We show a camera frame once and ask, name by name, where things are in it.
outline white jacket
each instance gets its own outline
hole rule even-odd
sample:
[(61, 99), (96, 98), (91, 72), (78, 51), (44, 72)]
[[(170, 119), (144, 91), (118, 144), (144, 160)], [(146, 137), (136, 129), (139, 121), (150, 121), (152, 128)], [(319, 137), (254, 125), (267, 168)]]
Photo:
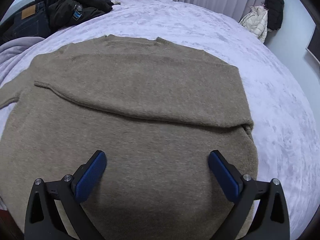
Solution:
[(239, 22), (243, 27), (254, 33), (264, 43), (267, 36), (268, 10), (262, 5), (252, 6), (251, 12)]

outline silver bolt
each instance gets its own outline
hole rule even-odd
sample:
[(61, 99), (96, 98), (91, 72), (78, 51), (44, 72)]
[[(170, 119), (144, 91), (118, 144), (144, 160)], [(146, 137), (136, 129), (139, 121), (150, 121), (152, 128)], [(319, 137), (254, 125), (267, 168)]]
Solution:
[(243, 175), (243, 178), (244, 178), (244, 180), (246, 180), (246, 181), (250, 181), (250, 180), (252, 179), (249, 174), (244, 174), (244, 175)]
[(72, 179), (72, 176), (70, 174), (67, 174), (66, 176), (63, 177), (64, 181), (70, 181)]
[(36, 185), (39, 185), (39, 184), (41, 183), (41, 181), (42, 181), (41, 179), (36, 179), (36, 180), (35, 180), (35, 184), (36, 184)]
[(276, 185), (279, 185), (279, 184), (280, 184), (279, 179), (273, 179), (272, 182), (273, 182), (274, 184), (276, 184)]

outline blue gripper pad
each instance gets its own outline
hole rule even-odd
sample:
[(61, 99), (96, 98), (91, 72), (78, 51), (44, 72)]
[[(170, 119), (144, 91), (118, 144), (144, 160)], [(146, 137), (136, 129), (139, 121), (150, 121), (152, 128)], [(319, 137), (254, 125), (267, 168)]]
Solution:
[(239, 185), (214, 151), (209, 154), (208, 163), (226, 198), (236, 202), (240, 194)]
[(76, 184), (75, 200), (77, 203), (88, 199), (94, 185), (98, 182), (107, 166), (107, 157), (104, 152), (100, 152), (79, 182)]

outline sweater sleeve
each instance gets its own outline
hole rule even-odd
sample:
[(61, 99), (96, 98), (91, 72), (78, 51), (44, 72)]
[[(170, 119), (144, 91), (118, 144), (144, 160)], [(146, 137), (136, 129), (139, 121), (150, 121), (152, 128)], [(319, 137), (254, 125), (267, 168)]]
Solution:
[(30, 71), (24, 70), (10, 82), (0, 88), (0, 109), (11, 103), (18, 102), (21, 93), (30, 85), (33, 85), (33, 79)]

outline bed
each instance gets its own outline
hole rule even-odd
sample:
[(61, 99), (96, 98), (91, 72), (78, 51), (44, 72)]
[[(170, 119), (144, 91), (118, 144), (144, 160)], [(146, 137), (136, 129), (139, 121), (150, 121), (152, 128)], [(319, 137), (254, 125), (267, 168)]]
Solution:
[[(38, 54), (114, 34), (176, 44), (206, 52), (239, 68), (255, 122), (258, 180), (279, 178), (288, 205), (291, 239), (297, 239), (319, 205), (320, 144), (309, 102), (289, 70), (235, 20), (172, 0), (119, 0), (113, 11), (49, 38), (15, 40), (18, 53), (0, 47), (0, 87), (28, 68)], [(0, 134), (15, 103), (0, 110)]]

